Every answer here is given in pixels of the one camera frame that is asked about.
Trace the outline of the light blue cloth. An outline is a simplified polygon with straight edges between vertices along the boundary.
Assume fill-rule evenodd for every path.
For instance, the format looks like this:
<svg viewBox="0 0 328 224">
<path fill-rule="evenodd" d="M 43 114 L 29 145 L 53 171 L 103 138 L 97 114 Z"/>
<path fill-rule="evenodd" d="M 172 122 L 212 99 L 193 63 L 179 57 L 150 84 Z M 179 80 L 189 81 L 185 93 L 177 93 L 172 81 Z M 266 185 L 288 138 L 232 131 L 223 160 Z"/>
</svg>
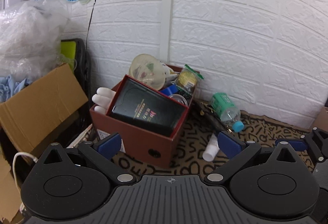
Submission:
<svg viewBox="0 0 328 224">
<path fill-rule="evenodd" d="M 16 81 L 14 77 L 8 75 L 0 79 L 0 102 L 4 103 L 12 96 L 20 92 L 25 87 L 32 84 L 32 82 L 25 78 L 22 81 Z"/>
</svg>

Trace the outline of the translucent plastic strainer bowl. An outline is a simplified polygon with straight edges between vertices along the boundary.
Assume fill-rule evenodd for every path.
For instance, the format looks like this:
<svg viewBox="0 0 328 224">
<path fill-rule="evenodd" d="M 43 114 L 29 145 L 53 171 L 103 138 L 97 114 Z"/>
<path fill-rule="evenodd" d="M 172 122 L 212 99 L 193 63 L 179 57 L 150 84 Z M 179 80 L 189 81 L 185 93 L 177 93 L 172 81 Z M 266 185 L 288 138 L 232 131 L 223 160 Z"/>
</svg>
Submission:
<svg viewBox="0 0 328 224">
<path fill-rule="evenodd" d="M 162 89 L 166 80 L 162 64 L 150 54 L 136 56 L 132 60 L 128 75 L 155 90 Z"/>
</svg>

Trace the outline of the clear plastic bag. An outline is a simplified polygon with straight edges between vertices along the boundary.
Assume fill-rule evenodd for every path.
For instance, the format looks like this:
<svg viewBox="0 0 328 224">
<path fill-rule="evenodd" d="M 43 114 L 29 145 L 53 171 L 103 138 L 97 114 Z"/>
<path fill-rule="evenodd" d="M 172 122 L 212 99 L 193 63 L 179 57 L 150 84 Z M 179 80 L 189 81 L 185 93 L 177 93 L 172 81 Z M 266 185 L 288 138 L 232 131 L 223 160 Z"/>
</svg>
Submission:
<svg viewBox="0 0 328 224">
<path fill-rule="evenodd" d="M 35 81 L 61 65 L 68 23 L 63 0 L 25 1 L 1 10 L 1 77 Z"/>
</svg>

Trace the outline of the cardboard box right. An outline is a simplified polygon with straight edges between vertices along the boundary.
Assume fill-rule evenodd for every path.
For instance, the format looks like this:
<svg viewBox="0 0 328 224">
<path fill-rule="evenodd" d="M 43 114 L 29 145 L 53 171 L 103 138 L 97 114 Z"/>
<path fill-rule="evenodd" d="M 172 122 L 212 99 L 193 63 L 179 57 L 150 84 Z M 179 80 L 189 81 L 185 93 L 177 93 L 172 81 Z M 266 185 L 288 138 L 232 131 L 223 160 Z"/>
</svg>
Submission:
<svg viewBox="0 0 328 224">
<path fill-rule="evenodd" d="M 328 108 L 322 107 L 318 116 L 311 125 L 311 129 L 319 128 L 324 131 L 328 131 Z"/>
</svg>

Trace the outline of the white rubber glove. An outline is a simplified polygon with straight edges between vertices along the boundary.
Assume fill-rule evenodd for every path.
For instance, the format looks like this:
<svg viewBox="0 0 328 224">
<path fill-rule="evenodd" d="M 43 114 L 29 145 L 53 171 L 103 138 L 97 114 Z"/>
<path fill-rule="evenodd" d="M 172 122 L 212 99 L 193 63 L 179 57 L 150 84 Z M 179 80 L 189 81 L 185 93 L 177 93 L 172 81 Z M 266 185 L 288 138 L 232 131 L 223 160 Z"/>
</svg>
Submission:
<svg viewBox="0 0 328 224">
<path fill-rule="evenodd" d="M 116 92 L 109 88 L 98 88 L 96 94 L 92 97 L 92 101 L 95 103 L 94 111 L 105 115 L 115 94 Z"/>
</svg>

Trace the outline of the large cardboard box left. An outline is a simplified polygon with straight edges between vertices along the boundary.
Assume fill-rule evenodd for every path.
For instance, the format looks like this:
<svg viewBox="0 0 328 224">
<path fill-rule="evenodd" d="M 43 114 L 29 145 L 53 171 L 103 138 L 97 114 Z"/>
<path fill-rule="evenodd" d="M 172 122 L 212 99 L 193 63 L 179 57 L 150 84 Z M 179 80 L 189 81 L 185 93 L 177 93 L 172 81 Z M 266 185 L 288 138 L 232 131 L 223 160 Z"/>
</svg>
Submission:
<svg viewBox="0 0 328 224">
<path fill-rule="evenodd" d="M 1 103 L 1 128 L 19 152 L 34 149 L 88 101 L 68 64 Z"/>
</svg>

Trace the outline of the brown shoe box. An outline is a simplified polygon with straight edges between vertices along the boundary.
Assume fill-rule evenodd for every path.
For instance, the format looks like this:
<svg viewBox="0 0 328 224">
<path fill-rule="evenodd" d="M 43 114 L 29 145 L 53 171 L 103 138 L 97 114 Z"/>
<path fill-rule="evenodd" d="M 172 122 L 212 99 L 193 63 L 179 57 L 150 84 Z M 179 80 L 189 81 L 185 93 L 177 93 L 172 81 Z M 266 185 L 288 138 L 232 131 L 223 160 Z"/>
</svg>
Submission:
<svg viewBox="0 0 328 224">
<path fill-rule="evenodd" d="M 121 81 L 113 88 L 115 92 Z M 123 140 L 124 152 L 131 157 L 149 164 L 168 168 L 173 155 L 176 153 L 177 144 L 182 133 L 183 124 L 186 121 L 192 99 L 188 99 L 187 113 L 181 119 L 177 130 L 165 137 L 154 132 L 126 124 L 112 117 L 102 115 L 90 109 L 93 125 L 98 133 L 119 133 Z"/>
</svg>

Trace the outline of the clear glass cup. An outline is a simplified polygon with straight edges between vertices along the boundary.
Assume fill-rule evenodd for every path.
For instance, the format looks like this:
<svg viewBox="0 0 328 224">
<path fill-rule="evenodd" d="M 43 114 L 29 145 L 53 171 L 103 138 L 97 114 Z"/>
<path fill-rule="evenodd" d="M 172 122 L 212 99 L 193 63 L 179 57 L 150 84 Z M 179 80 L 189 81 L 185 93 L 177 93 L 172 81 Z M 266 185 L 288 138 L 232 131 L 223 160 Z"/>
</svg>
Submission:
<svg viewBox="0 0 328 224">
<path fill-rule="evenodd" d="M 180 94 L 172 94 L 169 96 L 169 98 L 179 102 L 180 104 L 183 104 L 185 106 L 188 106 L 188 101 L 186 100 L 186 98 L 184 98 L 182 95 Z"/>
</svg>

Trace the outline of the black patterned wallet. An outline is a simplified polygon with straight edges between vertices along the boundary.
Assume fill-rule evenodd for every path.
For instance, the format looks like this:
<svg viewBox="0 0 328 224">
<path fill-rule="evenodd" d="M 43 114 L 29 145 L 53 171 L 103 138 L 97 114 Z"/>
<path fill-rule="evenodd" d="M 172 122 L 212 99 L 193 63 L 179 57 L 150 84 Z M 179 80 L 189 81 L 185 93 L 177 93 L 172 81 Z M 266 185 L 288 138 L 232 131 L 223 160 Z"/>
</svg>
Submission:
<svg viewBox="0 0 328 224">
<path fill-rule="evenodd" d="M 228 132 L 233 134 L 233 131 L 229 128 L 227 124 L 224 124 L 210 104 L 202 100 L 196 100 L 196 104 L 200 109 L 200 115 L 204 117 L 207 122 L 213 127 L 213 130 L 216 132 Z"/>
</svg>

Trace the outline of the green snack pack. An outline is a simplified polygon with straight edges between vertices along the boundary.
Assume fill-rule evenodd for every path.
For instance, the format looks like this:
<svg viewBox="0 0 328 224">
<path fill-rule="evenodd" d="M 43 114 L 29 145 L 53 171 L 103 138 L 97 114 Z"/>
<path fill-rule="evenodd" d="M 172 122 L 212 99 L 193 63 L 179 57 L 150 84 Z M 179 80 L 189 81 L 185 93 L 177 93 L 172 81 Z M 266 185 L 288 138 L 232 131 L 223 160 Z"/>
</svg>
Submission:
<svg viewBox="0 0 328 224">
<path fill-rule="evenodd" d="M 185 64 L 175 80 L 175 84 L 183 92 L 192 95 L 199 81 L 204 80 L 204 76 Z"/>
</svg>

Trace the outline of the black green bag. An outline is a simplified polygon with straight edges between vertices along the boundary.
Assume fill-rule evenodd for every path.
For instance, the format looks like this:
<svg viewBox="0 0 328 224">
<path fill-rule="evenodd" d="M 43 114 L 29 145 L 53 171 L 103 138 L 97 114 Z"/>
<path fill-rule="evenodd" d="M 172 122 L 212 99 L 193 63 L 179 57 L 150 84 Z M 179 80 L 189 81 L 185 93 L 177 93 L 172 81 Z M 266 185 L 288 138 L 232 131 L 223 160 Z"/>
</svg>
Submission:
<svg viewBox="0 0 328 224">
<path fill-rule="evenodd" d="M 70 65 L 82 90 L 91 100 L 91 57 L 80 38 L 61 41 L 61 54 Z"/>
</svg>

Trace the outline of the blue tape roll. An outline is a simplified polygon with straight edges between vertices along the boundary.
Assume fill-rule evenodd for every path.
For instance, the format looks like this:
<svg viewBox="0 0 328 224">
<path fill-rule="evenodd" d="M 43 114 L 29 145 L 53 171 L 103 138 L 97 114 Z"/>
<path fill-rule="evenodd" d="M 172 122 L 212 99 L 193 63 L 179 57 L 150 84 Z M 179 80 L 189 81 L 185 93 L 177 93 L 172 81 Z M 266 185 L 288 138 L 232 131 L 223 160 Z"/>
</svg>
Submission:
<svg viewBox="0 0 328 224">
<path fill-rule="evenodd" d="M 175 84 L 172 84 L 172 85 L 160 90 L 160 92 L 166 96 L 171 96 L 173 94 L 178 93 L 179 89 L 177 88 L 177 86 Z"/>
</svg>

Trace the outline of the red tray black insert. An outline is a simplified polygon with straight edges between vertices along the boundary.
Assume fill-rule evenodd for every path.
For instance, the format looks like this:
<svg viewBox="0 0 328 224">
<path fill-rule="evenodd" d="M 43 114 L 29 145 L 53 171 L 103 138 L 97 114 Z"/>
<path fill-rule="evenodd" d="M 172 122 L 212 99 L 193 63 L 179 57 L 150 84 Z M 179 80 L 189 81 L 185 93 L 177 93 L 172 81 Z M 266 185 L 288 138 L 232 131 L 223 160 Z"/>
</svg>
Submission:
<svg viewBox="0 0 328 224">
<path fill-rule="evenodd" d="M 106 115 L 170 137 L 186 113 L 185 105 L 125 75 Z"/>
</svg>

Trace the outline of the green label water bottle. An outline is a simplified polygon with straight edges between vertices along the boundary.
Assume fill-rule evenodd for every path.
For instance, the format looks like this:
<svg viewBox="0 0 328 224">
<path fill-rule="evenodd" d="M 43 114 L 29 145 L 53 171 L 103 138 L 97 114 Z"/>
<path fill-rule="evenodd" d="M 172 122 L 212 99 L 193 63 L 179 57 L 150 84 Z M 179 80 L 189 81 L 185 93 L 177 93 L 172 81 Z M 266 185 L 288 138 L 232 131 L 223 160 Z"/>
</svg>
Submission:
<svg viewBox="0 0 328 224">
<path fill-rule="evenodd" d="M 210 105 L 220 121 L 232 131 L 241 132 L 244 129 L 244 124 L 241 121 L 241 111 L 226 93 L 213 94 Z"/>
</svg>

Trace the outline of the lettered brown table cloth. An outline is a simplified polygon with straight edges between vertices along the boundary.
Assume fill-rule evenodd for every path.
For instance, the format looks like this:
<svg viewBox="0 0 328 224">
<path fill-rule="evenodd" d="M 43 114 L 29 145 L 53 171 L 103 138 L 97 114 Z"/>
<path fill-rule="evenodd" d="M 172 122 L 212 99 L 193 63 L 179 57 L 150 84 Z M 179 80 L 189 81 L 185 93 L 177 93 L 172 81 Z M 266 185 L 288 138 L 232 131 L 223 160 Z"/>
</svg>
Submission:
<svg viewBox="0 0 328 224">
<path fill-rule="evenodd" d="M 232 160 L 202 158 L 210 131 L 193 114 L 182 127 L 176 154 L 160 169 L 126 154 L 109 163 L 136 176 L 134 185 L 115 187 L 109 200 L 80 223 L 315 223 L 319 185 L 307 154 L 289 139 L 305 130 L 266 116 L 242 113 L 252 140 Z"/>
</svg>

